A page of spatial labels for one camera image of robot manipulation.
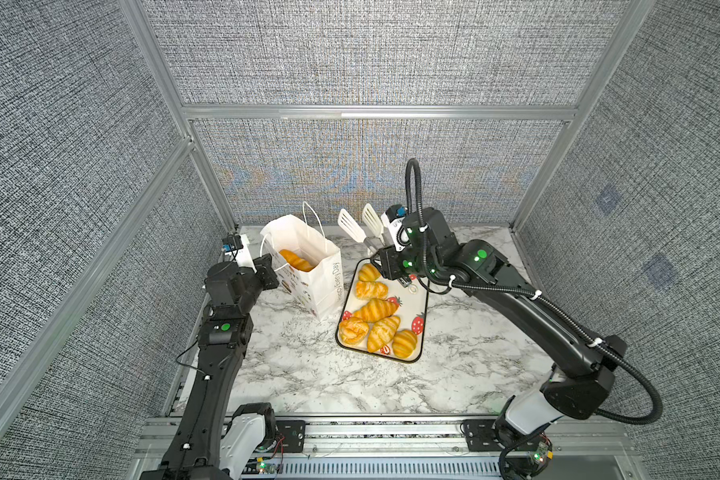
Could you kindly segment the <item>long braided bread loaf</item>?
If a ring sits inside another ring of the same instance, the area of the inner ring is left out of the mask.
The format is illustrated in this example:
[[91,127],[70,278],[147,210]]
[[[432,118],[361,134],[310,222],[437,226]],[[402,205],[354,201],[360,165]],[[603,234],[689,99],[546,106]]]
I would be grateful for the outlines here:
[[279,254],[291,267],[298,271],[310,272],[315,268],[315,266],[311,264],[308,260],[300,257],[298,254],[291,250],[282,249],[279,251]]

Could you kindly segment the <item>white paper gift bag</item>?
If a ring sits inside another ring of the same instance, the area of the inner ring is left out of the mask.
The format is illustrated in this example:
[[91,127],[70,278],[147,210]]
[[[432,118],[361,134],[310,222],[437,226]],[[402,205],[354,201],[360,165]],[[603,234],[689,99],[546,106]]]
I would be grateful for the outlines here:
[[[342,305],[344,280],[341,251],[325,235],[321,222],[308,224],[309,217],[318,219],[311,205],[302,203],[302,215],[285,215],[270,221],[260,231],[259,254],[272,256],[272,268],[283,288],[318,319]],[[297,269],[281,254],[287,250],[312,266],[308,272]]]

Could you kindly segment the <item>small croissant second row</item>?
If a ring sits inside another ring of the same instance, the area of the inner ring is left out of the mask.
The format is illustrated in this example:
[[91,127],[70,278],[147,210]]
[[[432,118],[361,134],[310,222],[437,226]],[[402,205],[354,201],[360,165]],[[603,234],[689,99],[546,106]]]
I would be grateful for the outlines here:
[[389,294],[389,287],[382,282],[358,281],[355,284],[355,296],[360,300],[385,300]]

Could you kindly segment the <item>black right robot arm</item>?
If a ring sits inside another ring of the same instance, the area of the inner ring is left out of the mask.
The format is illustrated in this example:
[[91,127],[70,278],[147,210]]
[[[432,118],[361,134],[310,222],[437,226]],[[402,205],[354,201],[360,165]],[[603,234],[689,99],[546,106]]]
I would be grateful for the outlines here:
[[562,418],[600,414],[623,365],[625,343],[580,325],[528,283],[488,242],[459,242],[443,214],[431,207],[412,212],[394,205],[380,219],[385,246],[375,258],[382,275],[411,275],[444,291],[461,290],[510,320],[552,360],[539,386],[508,400],[494,424],[502,445],[535,439]]

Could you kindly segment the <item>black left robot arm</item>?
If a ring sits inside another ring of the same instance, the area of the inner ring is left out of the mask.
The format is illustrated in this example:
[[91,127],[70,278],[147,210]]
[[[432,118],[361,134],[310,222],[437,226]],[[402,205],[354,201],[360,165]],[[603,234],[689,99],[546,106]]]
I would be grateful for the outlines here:
[[279,286],[272,256],[253,265],[212,266],[204,281],[210,301],[198,334],[198,362],[190,397],[160,465],[143,479],[238,479],[260,446],[276,441],[270,403],[245,404],[224,430],[234,380],[253,333],[251,310],[260,294]]

